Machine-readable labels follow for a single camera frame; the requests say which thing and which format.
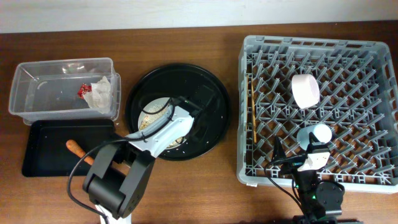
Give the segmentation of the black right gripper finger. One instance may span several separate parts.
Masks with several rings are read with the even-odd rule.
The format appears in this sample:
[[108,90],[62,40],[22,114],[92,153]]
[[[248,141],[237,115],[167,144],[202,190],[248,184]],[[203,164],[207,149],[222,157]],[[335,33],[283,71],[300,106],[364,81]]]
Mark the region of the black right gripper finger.
[[277,161],[279,159],[284,159],[284,158],[286,158],[286,155],[282,147],[280,138],[278,136],[274,136],[274,148],[273,148],[272,160]]
[[313,133],[309,133],[308,136],[309,136],[309,144],[307,146],[307,152],[314,152],[315,150],[325,148],[325,144],[320,142]]

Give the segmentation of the light blue cup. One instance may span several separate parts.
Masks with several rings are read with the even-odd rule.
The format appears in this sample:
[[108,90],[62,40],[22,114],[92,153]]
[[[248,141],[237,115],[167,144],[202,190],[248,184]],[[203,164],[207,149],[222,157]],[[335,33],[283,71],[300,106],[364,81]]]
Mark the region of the light blue cup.
[[327,143],[332,139],[332,131],[330,127],[323,123],[302,128],[297,133],[297,141],[304,151],[307,150],[307,146],[310,144],[310,133],[313,133],[322,143]]

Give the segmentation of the grey plate with food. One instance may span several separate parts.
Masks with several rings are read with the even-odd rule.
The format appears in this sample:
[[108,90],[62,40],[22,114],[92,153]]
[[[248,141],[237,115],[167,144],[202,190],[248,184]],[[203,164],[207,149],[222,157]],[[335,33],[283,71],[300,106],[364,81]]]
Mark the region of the grey plate with food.
[[183,143],[183,136],[186,135],[193,123],[193,118],[180,106],[169,104],[156,114],[141,112],[139,115],[139,132],[144,134],[146,141],[132,142],[141,151],[169,150],[179,147]]

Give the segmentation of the white napkin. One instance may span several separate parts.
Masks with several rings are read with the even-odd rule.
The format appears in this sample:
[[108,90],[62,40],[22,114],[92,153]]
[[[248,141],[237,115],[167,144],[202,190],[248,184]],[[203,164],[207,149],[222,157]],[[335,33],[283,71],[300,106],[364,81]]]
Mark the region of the white napkin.
[[109,113],[111,107],[111,84],[106,77],[96,83],[91,83],[91,91],[82,94],[88,106],[101,114]]

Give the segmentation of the red snack wrapper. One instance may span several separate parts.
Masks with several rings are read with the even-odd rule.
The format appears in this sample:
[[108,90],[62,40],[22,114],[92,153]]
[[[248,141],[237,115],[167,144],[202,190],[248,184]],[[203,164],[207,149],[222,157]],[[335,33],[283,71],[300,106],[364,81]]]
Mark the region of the red snack wrapper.
[[80,89],[78,90],[77,95],[78,95],[79,98],[84,99],[83,96],[85,94],[87,94],[88,92],[91,92],[91,91],[92,91],[91,85],[87,85],[87,84],[83,83],[81,85]]

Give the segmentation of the orange carrot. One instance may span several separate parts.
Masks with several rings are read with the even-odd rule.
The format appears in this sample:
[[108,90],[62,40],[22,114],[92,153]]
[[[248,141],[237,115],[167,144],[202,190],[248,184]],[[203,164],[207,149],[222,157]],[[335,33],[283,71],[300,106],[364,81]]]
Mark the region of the orange carrot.
[[[76,141],[70,139],[66,142],[66,147],[69,151],[82,158],[85,155],[85,151],[77,144]],[[85,162],[89,165],[93,165],[94,159],[90,156],[85,158]]]

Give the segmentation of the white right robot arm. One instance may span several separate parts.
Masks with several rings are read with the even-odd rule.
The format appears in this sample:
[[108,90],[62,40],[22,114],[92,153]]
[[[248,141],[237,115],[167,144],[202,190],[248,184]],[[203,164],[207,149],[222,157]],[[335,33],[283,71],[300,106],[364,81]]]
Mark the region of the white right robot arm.
[[305,152],[287,157],[279,137],[268,166],[279,166],[281,174],[292,176],[292,194],[288,194],[303,215],[294,216],[294,223],[337,223],[342,214],[345,187],[331,180],[319,180],[317,171],[324,168],[330,156],[329,143],[322,143],[310,133]]

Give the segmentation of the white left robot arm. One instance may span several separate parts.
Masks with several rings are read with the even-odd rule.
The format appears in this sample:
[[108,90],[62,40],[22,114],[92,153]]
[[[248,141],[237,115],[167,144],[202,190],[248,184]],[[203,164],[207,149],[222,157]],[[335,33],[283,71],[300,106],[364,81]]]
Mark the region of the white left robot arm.
[[147,187],[155,160],[164,156],[168,146],[179,138],[181,151],[168,156],[171,161],[186,161],[208,152],[210,116],[217,109],[212,97],[204,99],[170,98],[164,114],[144,129],[125,137],[106,141],[84,152],[69,140],[67,148],[90,169],[83,182],[93,206],[77,198],[68,179],[67,194],[79,206],[96,213],[102,223],[127,223]]

